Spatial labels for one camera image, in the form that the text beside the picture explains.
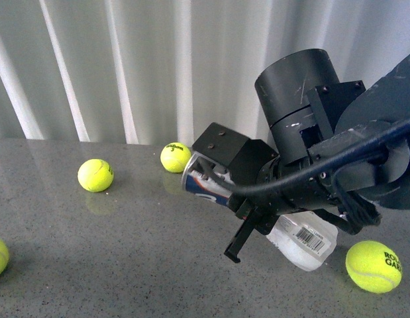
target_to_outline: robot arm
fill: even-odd
[[[376,205],[410,209],[410,55],[365,90],[339,83],[325,51],[304,50],[255,88],[279,153],[213,123],[183,174],[187,191],[244,219],[230,259],[240,262],[250,233],[269,234],[282,214],[311,210],[355,235],[380,223]]]

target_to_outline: granite countertop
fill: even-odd
[[[180,189],[162,147],[0,139],[0,317],[410,317],[410,211],[379,227],[339,231],[314,272],[296,268],[256,231],[234,264],[223,251],[241,222]],[[107,160],[113,185],[89,193],[79,166]],[[377,295],[346,273],[347,250],[374,239],[403,279]]]

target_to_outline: soda can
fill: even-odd
[[[191,156],[187,166],[184,169],[184,173],[181,179],[183,189],[187,192],[194,193],[198,197],[208,199],[212,202],[227,205],[227,201],[231,196],[231,191],[221,187],[210,177],[204,174],[200,163],[197,161],[198,158],[204,158],[210,164],[214,164],[214,173],[226,182],[233,183],[230,179],[230,173],[227,169],[221,165],[214,162],[212,159],[198,153],[194,152]]]

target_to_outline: tennis ball logo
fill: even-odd
[[[396,255],[390,254],[389,252],[384,252],[384,256],[385,256],[385,263],[388,266],[394,267],[397,270],[399,270],[400,273],[402,273],[401,263]]]
[[[167,144],[160,154],[160,161],[165,169],[175,174],[183,172],[191,157],[190,149],[180,143]]]

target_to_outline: black cylinder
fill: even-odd
[[[329,55],[319,49],[286,56],[259,75],[255,89],[283,164],[307,155],[301,133],[316,122],[306,93],[315,86],[336,83],[338,78]]]

